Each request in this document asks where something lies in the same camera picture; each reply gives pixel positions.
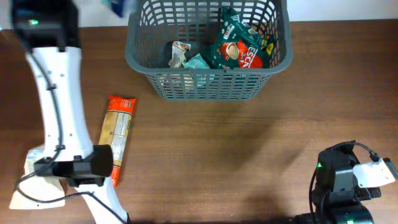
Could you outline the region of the beige packet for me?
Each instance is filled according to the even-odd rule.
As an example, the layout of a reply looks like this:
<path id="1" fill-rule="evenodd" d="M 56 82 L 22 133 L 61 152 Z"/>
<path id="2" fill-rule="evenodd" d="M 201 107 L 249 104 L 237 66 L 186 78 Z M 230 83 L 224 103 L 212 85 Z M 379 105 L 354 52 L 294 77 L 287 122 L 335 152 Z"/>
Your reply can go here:
<path id="1" fill-rule="evenodd" d="M 43 158 L 44 149 L 45 146 L 42 144 L 28 151 L 25 158 L 23 176 L 34 171 L 34 162 Z M 53 177 L 34 176 L 23 181 L 19 187 L 25 194 L 37 200 L 53 200 L 65 196 L 65 191 L 60 181 Z M 40 210 L 64 206 L 64 200 L 54 203 L 39 203 L 25 198 L 19 192 L 14 192 L 9 208 L 11 210 Z"/>

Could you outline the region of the teal small sachet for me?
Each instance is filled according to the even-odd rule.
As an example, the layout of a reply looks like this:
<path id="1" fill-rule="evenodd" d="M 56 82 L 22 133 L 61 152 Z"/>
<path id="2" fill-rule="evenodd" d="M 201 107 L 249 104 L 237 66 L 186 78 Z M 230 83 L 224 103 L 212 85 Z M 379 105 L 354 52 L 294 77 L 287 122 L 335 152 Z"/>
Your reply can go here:
<path id="1" fill-rule="evenodd" d="M 207 64 L 207 62 L 203 59 L 201 54 L 196 54 L 196 56 L 189 59 L 187 62 L 182 63 L 184 68 L 192 68 L 192 69 L 210 69 L 211 67 Z"/>

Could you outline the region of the orange spaghetti packet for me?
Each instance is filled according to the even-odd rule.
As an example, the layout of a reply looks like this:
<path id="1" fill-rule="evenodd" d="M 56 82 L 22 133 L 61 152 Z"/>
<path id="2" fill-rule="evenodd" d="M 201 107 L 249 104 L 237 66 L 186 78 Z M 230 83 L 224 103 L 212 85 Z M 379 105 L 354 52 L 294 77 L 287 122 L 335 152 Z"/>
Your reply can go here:
<path id="1" fill-rule="evenodd" d="M 113 152 L 113 170 L 110 175 L 114 187 L 119 182 L 124 150 L 127 143 L 129 128 L 132 123 L 135 98 L 109 96 L 105 112 L 99 144 L 108 144 Z"/>

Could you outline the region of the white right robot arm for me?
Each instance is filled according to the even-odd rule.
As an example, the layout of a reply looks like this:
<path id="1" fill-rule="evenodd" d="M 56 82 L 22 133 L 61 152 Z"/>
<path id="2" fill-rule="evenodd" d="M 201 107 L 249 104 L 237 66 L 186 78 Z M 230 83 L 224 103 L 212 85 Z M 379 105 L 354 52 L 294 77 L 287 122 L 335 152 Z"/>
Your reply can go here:
<path id="1" fill-rule="evenodd" d="M 381 159 L 377 153 L 356 141 L 341 142 L 320 152 L 310 181 L 310 212 L 295 216 L 294 223 L 374 223 L 370 211 L 361 202 L 380 197 L 381 191 L 379 187 L 360 186 L 354 175 L 354 167 L 360 164 L 353 152 L 355 146 L 366 150 L 372 162 Z"/>

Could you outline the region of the green Nescafe coffee bag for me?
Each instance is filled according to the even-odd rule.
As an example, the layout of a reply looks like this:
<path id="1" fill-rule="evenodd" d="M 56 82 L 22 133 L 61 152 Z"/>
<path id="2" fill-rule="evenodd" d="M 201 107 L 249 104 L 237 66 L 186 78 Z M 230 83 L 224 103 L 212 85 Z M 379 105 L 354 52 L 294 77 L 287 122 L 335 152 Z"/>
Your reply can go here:
<path id="1" fill-rule="evenodd" d="M 261 34 L 232 8 L 221 9 L 220 32 L 203 54 L 211 68 L 269 68 L 277 47 L 272 34 Z"/>

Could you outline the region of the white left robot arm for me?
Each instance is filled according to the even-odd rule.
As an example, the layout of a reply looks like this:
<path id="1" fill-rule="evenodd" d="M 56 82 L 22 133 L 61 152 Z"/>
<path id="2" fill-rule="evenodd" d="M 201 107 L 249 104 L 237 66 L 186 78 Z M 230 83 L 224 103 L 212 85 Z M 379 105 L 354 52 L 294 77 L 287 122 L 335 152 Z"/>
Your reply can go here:
<path id="1" fill-rule="evenodd" d="M 110 175 L 109 145 L 95 145 L 86 126 L 81 95 L 81 44 L 78 8 L 73 1 L 10 2 L 11 24 L 25 50 L 37 85 L 45 130 L 44 155 L 32 173 L 16 181 L 14 190 L 34 177 L 66 180 L 83 197 L 97 223 L 128 223 Z"/>

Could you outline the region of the brown snack bag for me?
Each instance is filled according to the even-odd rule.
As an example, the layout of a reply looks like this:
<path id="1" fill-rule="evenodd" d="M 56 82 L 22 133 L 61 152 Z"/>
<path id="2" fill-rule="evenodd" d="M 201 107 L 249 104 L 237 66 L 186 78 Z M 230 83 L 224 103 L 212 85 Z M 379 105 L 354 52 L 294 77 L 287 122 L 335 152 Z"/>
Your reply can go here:
<path id="1" fill-rule="evenodd" d="M 186 61 L 185 53 L 191 49 L 190 44 L 186 44 L 180 41 L 173 41 L 172 43 L 172 58 L 169 60 L 169 66 L 171 68 L 178 68 L 182 66 L 182 63 Z"/>

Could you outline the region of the Kleenex tissue multipack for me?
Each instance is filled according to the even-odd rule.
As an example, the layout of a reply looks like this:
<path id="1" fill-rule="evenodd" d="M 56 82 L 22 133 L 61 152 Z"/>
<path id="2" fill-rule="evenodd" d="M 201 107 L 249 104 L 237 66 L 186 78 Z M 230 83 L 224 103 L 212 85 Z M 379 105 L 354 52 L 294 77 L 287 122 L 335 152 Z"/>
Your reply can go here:
<path id="1" fill-rule="evenodd" d="M 120 18 L 134 13 L 138 5 L 138 0 L 101 0 L 101 2 Z"/>

